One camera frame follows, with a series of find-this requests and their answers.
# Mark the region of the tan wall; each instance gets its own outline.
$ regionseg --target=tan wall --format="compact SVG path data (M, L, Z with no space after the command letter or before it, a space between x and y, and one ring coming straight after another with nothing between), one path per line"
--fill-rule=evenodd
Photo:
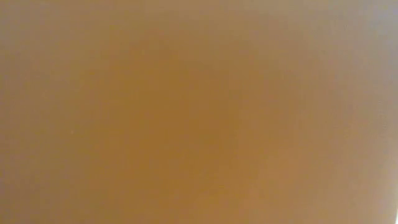
M393 9L110 2L0 3L0 223L394 222Z

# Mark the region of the beige surface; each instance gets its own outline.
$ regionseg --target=beige surface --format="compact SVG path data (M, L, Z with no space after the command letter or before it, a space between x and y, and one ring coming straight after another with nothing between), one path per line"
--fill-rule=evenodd
M393 223L395 17L0 3L0 223Z

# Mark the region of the blurry surface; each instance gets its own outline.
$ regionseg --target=blurry surface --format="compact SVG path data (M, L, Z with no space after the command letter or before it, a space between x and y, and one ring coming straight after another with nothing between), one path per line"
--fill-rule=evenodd
M0 3L0 222L393 223L395 22L381 3Z

